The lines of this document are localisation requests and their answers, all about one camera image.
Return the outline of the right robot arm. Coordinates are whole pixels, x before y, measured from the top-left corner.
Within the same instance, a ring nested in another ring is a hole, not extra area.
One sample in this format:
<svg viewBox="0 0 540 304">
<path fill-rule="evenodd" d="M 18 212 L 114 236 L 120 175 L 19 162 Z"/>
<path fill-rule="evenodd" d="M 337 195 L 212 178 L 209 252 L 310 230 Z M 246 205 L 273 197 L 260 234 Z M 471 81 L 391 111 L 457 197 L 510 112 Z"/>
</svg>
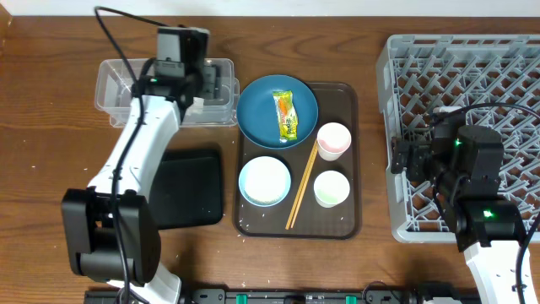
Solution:
<svg viewBox="0 0 540 304">
<path fill-rule="evenodd" d="M 391 142 L 390 172 L 430 182 L 483 303 L 535 303 L 529 237 L 517 206 L 499 193 L 504 145 L 491 128 L 451 124 L 430 141 Z"/>
</svg>

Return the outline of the white green plastic cup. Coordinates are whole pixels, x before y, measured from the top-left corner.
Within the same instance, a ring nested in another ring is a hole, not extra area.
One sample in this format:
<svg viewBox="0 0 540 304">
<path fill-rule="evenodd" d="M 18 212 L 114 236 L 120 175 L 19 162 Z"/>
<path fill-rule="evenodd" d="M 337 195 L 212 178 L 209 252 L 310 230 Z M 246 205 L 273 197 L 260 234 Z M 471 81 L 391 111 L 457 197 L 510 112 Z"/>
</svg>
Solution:
<svg viewBox="0 0 540 304">
<path fill-rule="evenodd" d="M 313 185 L 317 203 L 323 208 L 332 208 L 343 203 L 350 194 L 347 177 L 338 171 L 324 171 Z"/>
</svg>

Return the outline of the pink plastic cup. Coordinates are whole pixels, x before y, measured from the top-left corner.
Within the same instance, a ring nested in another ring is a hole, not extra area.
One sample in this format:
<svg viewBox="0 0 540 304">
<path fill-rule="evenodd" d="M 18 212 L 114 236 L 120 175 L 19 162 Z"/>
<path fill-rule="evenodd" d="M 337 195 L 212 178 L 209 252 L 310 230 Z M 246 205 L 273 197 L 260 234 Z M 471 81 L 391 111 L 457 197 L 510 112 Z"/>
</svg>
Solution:
<svg viewBox="0 0 540 304">
<path fill-rule="evenodd" d="M 323 160 L 334 161 L 350 147 L 352 135 L 341 123 L 329 122 L 317 132 L 316 142 L 319 156 Z"/>
</svg>

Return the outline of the white tissue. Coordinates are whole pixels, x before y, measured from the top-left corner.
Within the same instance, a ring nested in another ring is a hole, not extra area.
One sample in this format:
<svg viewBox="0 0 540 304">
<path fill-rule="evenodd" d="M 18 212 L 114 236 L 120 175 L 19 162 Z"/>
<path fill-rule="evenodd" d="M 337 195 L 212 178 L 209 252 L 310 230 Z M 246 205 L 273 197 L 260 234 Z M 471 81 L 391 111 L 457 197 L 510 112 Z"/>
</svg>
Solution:
<svg viewBox="0 0 540 304">
<path fill-rule="evenodd" d="M 194 117 L 201 115 L 204 111 L 204 99 L 199 97 L 193 98 L 193 103 L 186 109 L 186 115 L 188 117 Z"/>
</svg>

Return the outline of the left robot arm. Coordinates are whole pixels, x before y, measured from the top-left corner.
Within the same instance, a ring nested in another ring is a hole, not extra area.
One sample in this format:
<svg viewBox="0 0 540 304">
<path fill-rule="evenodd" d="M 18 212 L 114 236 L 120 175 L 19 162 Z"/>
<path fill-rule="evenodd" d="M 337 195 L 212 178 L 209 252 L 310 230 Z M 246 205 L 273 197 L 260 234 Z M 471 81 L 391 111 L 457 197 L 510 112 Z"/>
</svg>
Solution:
<svg viewBox="0 0 540 304">
<path fill-rule="evenodd" d="M 161 263 L 159 233 L 223 215 L 219 153 L 168 146 L 183 128 L 235 125 L 234 64 L 207 59 L 191 106 L 181 103 L 187 81 L 166 78 L 162 67 L 152 58 L 101 63 L 95 104 L 123 129 L 99 173 L 61 204 L 71 270 L 117 287 L 121 302 L 184 302 L 181 279 Z"/>
</svg>

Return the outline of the yellow green snack wrapper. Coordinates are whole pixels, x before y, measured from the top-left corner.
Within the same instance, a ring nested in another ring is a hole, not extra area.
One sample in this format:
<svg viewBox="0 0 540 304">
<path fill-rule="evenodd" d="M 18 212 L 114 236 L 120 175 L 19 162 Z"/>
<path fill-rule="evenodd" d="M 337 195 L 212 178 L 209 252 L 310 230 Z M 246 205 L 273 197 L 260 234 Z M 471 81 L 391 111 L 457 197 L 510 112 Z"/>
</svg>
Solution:
<svg viewBox="0 0 540 304">
<path fill-rule="evenodd" d="M 273 91 L 273 100 L 278 116 L 279 141 L 287 143 L 296 140 L 299 120 L 294 108 L 293 92 Z"/>
</svg>

